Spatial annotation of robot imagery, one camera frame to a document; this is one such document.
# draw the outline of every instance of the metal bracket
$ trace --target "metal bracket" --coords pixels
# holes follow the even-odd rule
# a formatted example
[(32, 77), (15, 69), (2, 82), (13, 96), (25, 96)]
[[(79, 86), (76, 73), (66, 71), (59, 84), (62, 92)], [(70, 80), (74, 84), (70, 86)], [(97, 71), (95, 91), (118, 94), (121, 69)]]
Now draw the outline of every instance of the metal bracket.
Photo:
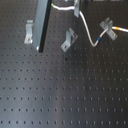
[(25, 37), (25, 44), (32, 43), (32, 35), (33, 35), (33, 20), (27, 20), (26, 24), (26, 37)]
[(79, 6), (80, 6), (80, 0), (74, 0), (74, 7), (75, 7), (75, 9), (74, 9), (74, 15), (76, 16), (76, 17), (79, 17)]
[(100, 23), (100, 26), (103, 30), (108, 29), (108, 31), (106, 32), (108, 34), (108, 36), (114, 41), (117, 38), (116, 33), (112, 30), (112, 26), (113, 26), (113, 21), (110, 21), (110, 18), (108, 17), (105, 21), (102, 21)]
[(75, 34), (75, 32), (69, 28), (69, 31), (66, 32), (66, 41), (61, 45), (62, 50), (66, 52), (77, 38), (78, 36)]

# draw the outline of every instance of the black metal surface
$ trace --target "black metal surface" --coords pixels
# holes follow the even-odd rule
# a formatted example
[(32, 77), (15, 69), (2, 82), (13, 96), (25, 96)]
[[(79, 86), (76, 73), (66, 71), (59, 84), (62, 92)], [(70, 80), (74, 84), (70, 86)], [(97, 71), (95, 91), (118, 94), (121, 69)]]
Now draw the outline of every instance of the black metal surface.
[[(127, 128), (128, 33), (92, 48), (81, 18), (51, 9), (44, 53), (23, 44), (35, 0), (0, 1), (0, 128)], [(60, 2), (69, 6), (73, 2)], [(83, 4), (93, 40), (106, 17), (128, 28), (128, 3)], [(63, 53), (71, 27), (79, 39)]]

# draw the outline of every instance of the wire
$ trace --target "wire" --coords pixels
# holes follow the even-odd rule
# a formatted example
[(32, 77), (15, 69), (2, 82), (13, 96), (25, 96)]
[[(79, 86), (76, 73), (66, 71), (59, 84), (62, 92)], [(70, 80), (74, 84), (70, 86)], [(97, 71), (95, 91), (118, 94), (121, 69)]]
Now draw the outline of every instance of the wire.
[[(70, 7), (57, 7), (57, 6), (55, 6), (53, 3), (52, 3), (51, 5), (52, 5), (53, 8), (55, 8), (55, 9), (57, 9), (57, 10), (62, 10), (62, 11), (74, 10), (74, 6), (70, 6)], [(99, 43), (99, 41), (101, 40), (101, 37), (107, 32), (108, 29), (104, 30), (104, 31), (100, 34), (98, 40), (97, 40), (95, 43), (93, 43), (93, 42), (92, 42), (92, 39), (91, 39), (91, 36), (90, 36), (89, 29), (88, 29), (88, 25), (87, 25), (87, 23), (86, 23), (86, 20), (85, 20), (85, 18), (84, 18), (84, 15), (83, 15), (83, 13), (82, 13), (81, 11), (80, 11), (80, 16), (81, 16), (81, 18), (82, 18), (82, 20), (83, 20), (83, 22), (84, 22), (84, 25), (85, 25), (85, 28), (86, 28), (86, 31), (87, 31), (87, 34), (88, 34), (88, 38), (89, 38), (89, 41), (90, 41), (91, 45), (92, 45), (93, 47), (96, 47), (97, 44)]]
[(119, 31), (122, 31), (122, 32), (128, 32), (128, 29), (119, 28), (119, 27), (112, 27), (112, 29), (119, 30)]
[(84, 15), (83, 15), (83, 13), (82, 13), (81, 11), (80, 11), (80, 16), (81, 16), (81, 18), (82, 18), (82, 20), (83, 20), (83, 22), (84, 22), (84, 25), (85, 25), (85, 28), (86, 28), (86, 31), (87, 31), (87, 34), (88, 34), (89, 41), (90, 41), (91, 45), (92, 45), (93, 47), (96, 47), (97, 44), (98, 44), (98, 42), (100, 41), (101, 37), (107, 32), (108, 29), (104, 30), (104, 31), (100, 34), (98, 40), (97, 40), (96, 43), (94, 44), (94, 43), (92, 42), (92, 39), (91, 39), (91, 36), (90, 36), (90, 32), (89, 32), (89, 29), (88, 29), (88, 25), (87, 25), (87, 23), (86, 23), (86, 20), (85, 20), (85, 18), (84, 18)]
[(74, 10), (74, 6), (70, 7), (57, 7), (53, 3), (51, 4), (53, 8), (60, 10), (60, 11), (69, 11), (69, 10)]

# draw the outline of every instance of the mounting post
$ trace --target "mounting post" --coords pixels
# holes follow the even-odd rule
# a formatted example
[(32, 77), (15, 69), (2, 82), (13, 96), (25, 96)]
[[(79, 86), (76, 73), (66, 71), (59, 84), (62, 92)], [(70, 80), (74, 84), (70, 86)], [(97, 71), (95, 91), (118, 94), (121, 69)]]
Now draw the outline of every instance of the mounting post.
[(66, 41), (61, 45), (62, 50), (66, 52), (73, 45), (77, 38), (78, 36), (71, 28), (69, 28), (69, 31), (66, 32)]
[(50, 9), (51, 9), (52, 0), (39, 0), (35, 25), (34, 25), (34, 32), (32, 33), (33, 22), (29, 21), (26, 25), (26, 38), (25, 44), (33, 43), (34, 48), (39, 51), (43, 52), (44, 44), (45, 44), (45, 37), (48, 27)]
[(107, 34), (108, 36), (112, 39), (112, 40), (115, 40), (117, 38), (117, 35), (116, 33), (112, 30), (112, 26), (113, 26), (113, 21), (111, 20), (110, 21), (110, 18), (108, 17), (105, 21), (102, 21), (100, 23), (100, 26), (103, 30), (107, 30)]
[(79, 17), (79, 7), (80, 6), (80, 0), (74, 0), (74, 7), (75, 7), (75, 9), (74, 9), (74, 15), (76, 16), (76, 17)]
[(33, 20), (27, 20), (26, 24), (26, 37), (25, 37), (25, 44), (32, 43), (32, 35), (33, 35)]

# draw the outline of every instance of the screw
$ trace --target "screw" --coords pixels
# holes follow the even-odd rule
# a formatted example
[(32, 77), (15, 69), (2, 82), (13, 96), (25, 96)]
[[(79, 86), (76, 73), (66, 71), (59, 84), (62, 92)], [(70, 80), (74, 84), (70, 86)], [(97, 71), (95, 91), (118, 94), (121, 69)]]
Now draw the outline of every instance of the screw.
[(66, 48), (66, 45), (63, 45), (63, 48)]
[(39, 46), (36, 47), (36, 50), (37, 50), (37, 51), (39, 50)]

